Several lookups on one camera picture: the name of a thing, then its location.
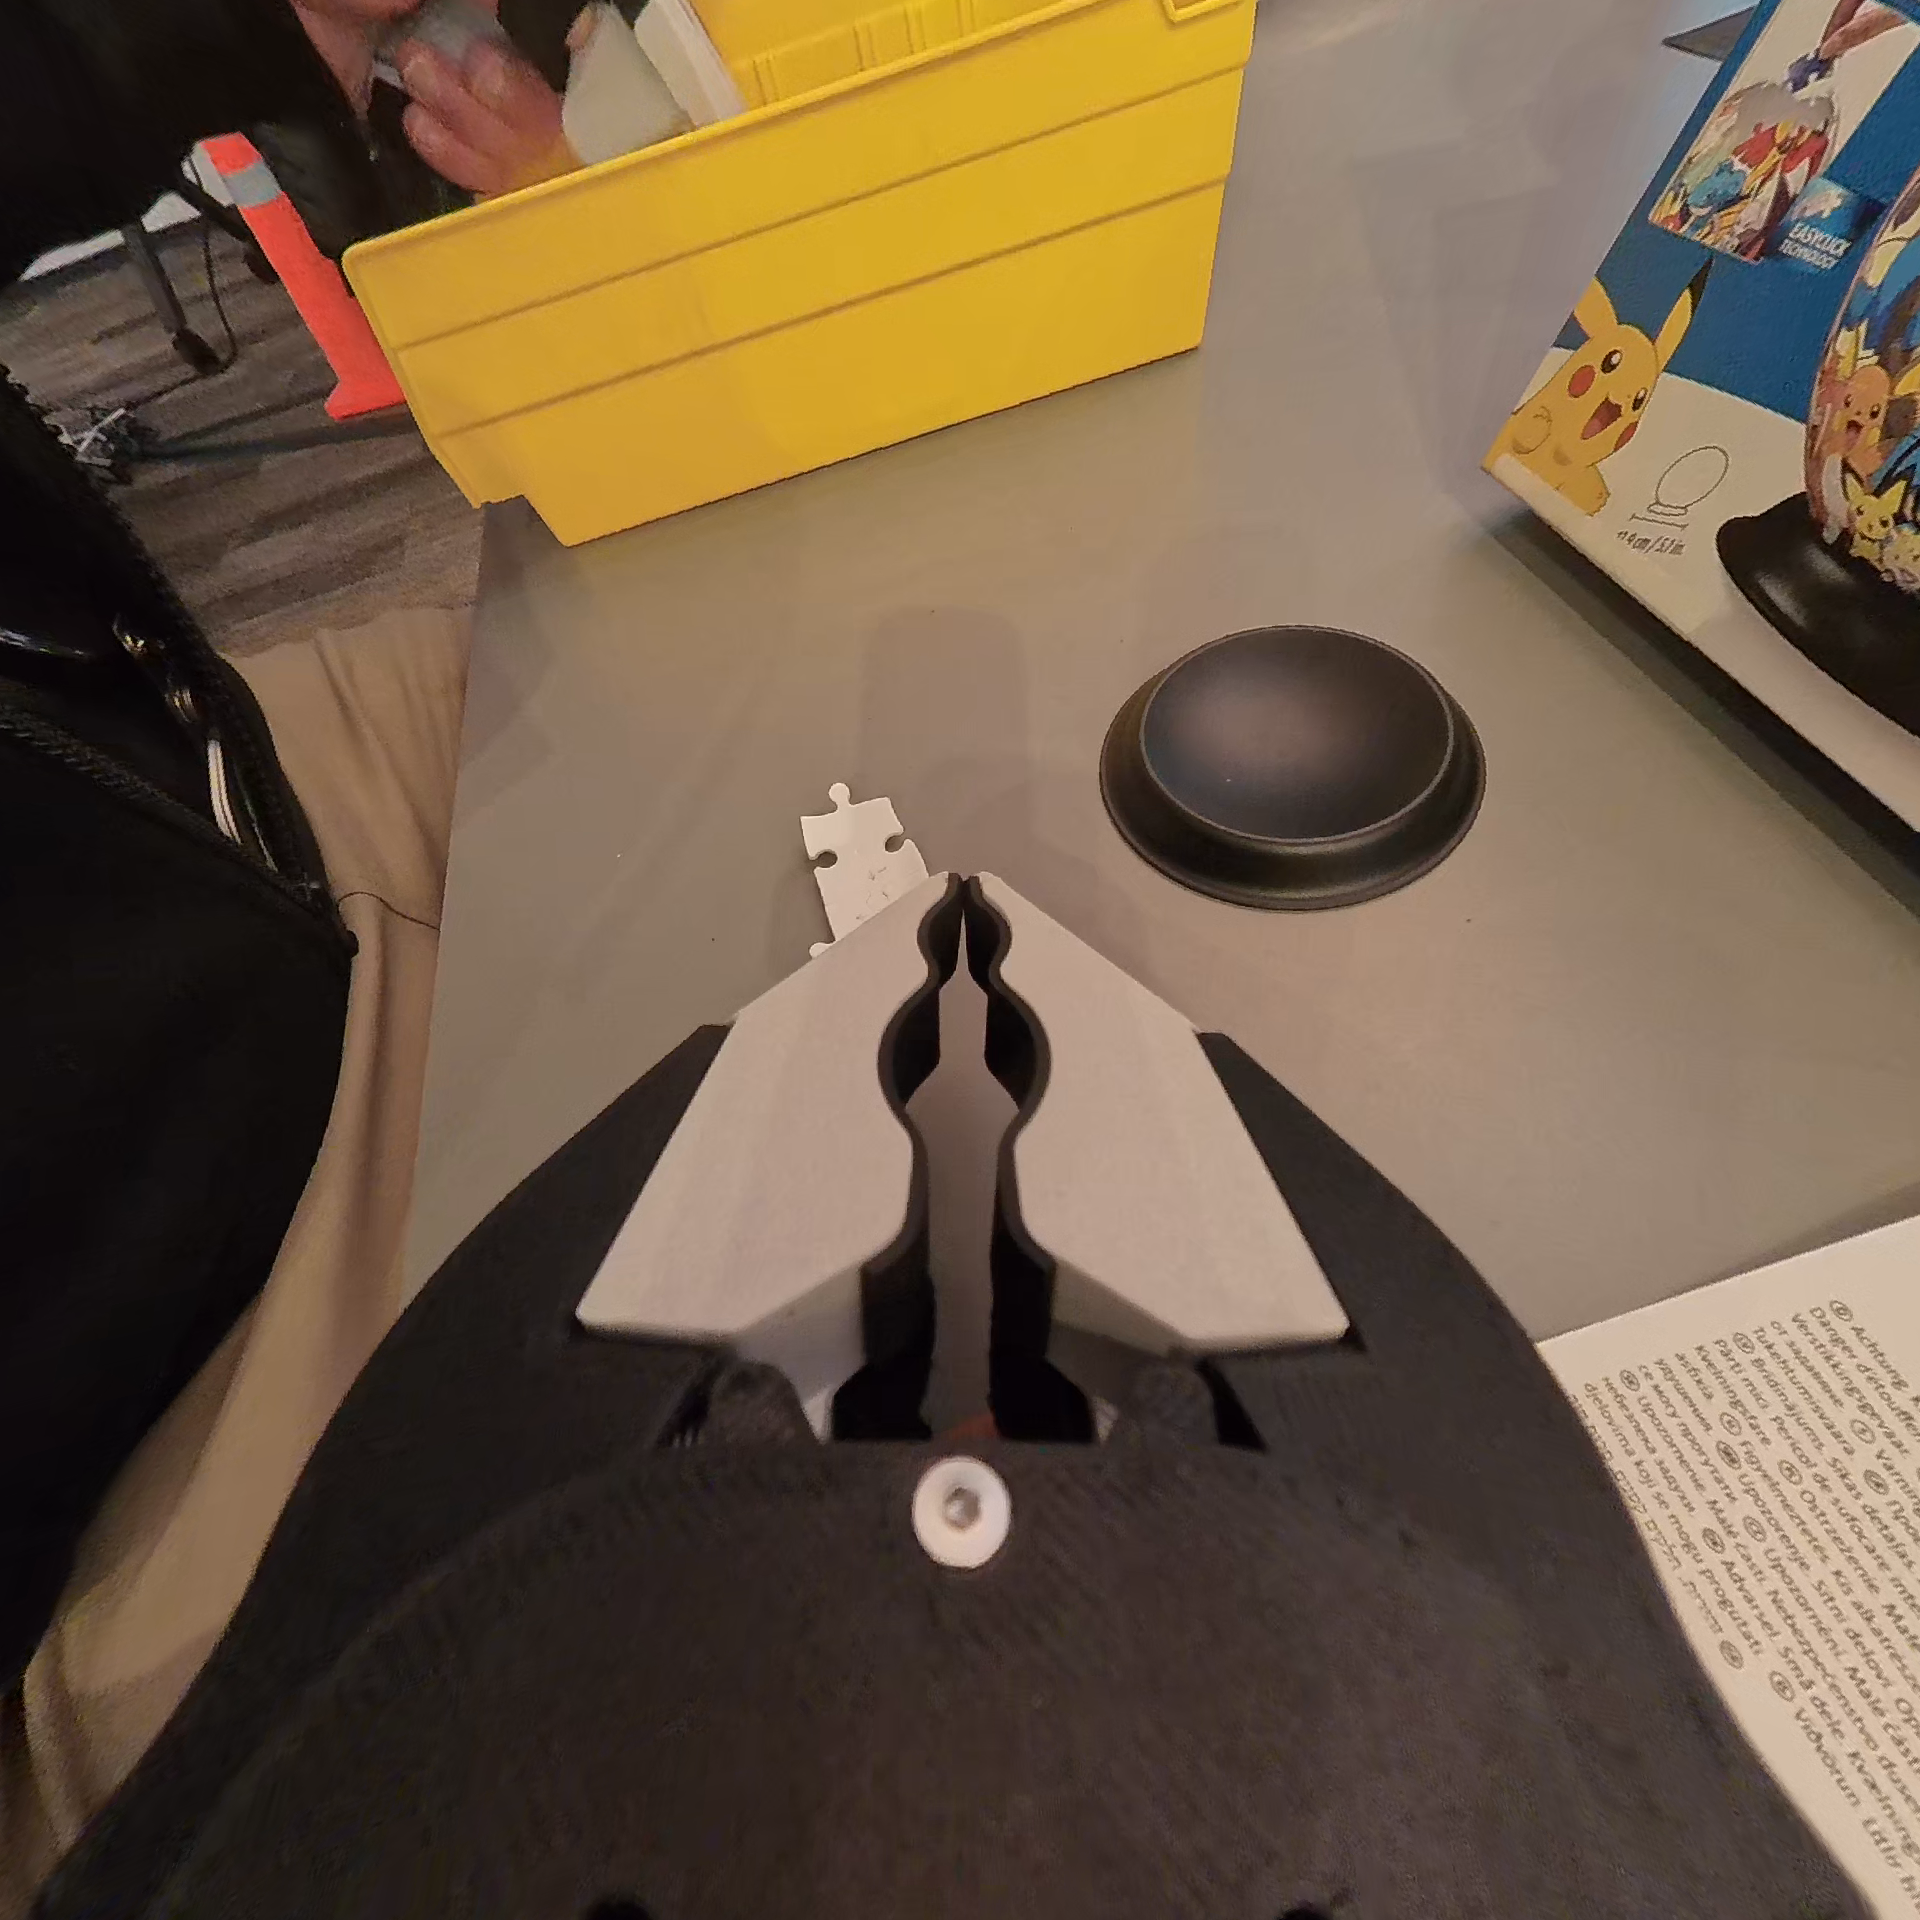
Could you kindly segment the colourful puzzle box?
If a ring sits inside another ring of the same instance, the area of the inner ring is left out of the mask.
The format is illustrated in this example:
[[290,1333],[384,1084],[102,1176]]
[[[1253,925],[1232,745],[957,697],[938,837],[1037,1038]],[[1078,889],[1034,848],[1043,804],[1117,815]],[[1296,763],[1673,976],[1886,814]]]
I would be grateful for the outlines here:
[[1755,4],[1484,468],[1918,828],[1918,4]]

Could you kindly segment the white printed leaflet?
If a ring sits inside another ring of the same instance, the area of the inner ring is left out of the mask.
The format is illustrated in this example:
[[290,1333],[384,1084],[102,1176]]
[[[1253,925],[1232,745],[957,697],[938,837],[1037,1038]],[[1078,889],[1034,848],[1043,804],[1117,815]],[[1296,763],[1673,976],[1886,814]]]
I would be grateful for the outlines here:
[[1918,1916],[1918,1220],[1541,1343],[1742,1734]]

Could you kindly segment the yellow plastic bin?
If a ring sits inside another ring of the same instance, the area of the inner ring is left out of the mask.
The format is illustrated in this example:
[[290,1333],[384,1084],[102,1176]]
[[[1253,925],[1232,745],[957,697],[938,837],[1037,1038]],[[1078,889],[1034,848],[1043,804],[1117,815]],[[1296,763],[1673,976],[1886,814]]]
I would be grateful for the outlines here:
[[587,543],[1203,342],[1258,4],[702,13],[742,115],[342,257],[470,504]]

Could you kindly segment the person's black jacket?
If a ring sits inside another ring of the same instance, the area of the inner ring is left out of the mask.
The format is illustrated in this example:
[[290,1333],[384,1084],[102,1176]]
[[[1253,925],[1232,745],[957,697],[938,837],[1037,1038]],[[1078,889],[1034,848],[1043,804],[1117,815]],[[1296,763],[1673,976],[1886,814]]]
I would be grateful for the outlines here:
[[2,1684],[266,1287],[354,937],[254,691],[4,373]]

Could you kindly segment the person's beige trousers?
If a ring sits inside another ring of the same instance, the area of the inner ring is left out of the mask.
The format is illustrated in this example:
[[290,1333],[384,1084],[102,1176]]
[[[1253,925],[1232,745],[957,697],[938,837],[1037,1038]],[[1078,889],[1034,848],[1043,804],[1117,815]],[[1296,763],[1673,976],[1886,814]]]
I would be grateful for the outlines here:
[[342,1064],[266,1287],[120,1471],[4,1694],[4,1916],[147,1774],[400,1316],[470,645],[466,609],[405,608],[226,660],[354,937]]

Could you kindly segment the joined white puzzle pieces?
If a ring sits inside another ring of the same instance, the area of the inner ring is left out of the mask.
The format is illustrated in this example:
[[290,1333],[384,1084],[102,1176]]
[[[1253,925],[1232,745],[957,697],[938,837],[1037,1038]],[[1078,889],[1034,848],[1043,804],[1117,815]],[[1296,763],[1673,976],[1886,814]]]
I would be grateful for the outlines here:
[[849,782],[829,783],[826,811],[800,815],[800,839],[827,924],[827,940],[810,956],[826,953],[929,879],[925,857],[893,801],[853,799]]

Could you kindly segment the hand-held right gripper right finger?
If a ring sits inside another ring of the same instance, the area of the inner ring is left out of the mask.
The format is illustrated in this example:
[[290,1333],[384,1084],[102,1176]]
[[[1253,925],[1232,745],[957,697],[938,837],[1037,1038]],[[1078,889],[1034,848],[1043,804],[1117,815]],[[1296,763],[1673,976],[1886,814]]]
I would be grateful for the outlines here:
[[1145,1364],[1349,1335],[1187,1014],[990,873],[968,883],[968,967],[1014,1105],[990,1245],[1000,1436],[1088,1441]]

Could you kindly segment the person's left hand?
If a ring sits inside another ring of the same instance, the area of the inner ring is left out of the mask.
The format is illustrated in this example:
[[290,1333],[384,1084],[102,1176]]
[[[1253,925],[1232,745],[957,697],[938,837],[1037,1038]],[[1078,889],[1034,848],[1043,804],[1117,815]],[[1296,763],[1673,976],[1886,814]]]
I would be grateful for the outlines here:
[[442,181],[486,201],[581,167],[563,96],[508,38],[477,30],[450,53],[422,37],[418,3],[293,3],[293,13],[363,127],[377,68],[392,68],[402,140]]

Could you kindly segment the person's left forearm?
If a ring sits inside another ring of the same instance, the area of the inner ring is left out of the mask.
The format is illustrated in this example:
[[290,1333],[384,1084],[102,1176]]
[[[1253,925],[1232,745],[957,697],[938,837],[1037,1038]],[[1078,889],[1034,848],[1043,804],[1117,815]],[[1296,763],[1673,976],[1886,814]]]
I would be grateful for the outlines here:
[[196,143],[259,127],[346,168],[365,160],[293,4],[4,3],[2,281],[133,224]]

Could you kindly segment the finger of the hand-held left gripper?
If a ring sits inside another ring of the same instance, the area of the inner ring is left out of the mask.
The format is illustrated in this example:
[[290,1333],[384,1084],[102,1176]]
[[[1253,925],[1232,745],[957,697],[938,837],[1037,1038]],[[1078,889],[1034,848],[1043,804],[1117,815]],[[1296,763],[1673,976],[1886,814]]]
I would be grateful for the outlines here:
[[634,37],[694,127],[747,111],[747,99],[691,3],[637,3]]
[[563,135],[581,165],[637,152],[692,131],[625,15],[577,15],[566,30]]

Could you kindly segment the black ribbed object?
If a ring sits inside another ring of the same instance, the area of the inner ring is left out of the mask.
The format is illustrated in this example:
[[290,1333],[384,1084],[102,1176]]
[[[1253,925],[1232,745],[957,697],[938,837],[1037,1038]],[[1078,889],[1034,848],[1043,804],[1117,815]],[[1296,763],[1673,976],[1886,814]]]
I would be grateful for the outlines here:
[[252,140],[306,233],[329,257],[374,235],[432,222],[468,206],[413,149],[400,120],[400,96],[377,89],[371,120],[296,118],[264,123]]

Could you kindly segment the orange traffic cone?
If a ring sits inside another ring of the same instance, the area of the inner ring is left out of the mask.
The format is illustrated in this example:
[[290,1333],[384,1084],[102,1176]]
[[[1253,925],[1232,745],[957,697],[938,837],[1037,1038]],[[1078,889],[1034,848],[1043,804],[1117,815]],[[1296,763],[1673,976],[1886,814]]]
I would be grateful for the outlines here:
[[217,135],[196,147],[222,181],[260,254],[328,358],[333,389],[325,399],[331,421],[389,414],[405,404],[395,369],[339,269],[315,245],[296,201],[264,152],[245,135]]

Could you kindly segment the black round puzzle stand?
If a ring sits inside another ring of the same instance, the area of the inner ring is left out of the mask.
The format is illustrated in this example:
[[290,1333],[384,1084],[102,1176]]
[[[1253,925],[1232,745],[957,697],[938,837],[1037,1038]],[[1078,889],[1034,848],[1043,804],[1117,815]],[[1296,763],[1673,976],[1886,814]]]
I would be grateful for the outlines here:
[[1214,638],[1139,685],[1101,743],[1116,832],[1158,873],[1276,911],[1365,904],[1480,817],[1481,737],[1403,652],[1323,625]]

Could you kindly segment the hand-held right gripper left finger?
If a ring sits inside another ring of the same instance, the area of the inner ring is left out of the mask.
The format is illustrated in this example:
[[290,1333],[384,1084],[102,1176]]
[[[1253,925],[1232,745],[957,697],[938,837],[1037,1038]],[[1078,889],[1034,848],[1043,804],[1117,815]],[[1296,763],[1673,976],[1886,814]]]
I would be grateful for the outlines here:
[[577,1316],[776,1366],[818,1436],[845,1387],[925,1389],[929,1149],[963,884],[918,883],[726,1027]]

